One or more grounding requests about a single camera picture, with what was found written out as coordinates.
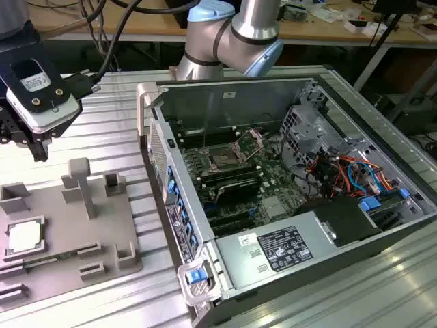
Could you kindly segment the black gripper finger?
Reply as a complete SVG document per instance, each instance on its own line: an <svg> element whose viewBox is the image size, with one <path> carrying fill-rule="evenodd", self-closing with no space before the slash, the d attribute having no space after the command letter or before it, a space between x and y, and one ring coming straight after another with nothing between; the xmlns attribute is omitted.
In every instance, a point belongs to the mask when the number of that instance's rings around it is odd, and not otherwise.
<svg viewBox="0 0 437 328"><path fill-rule="evenodd" d="M27 144L35 162L48 160L49 137L44 135L32 135Z"/></svg>

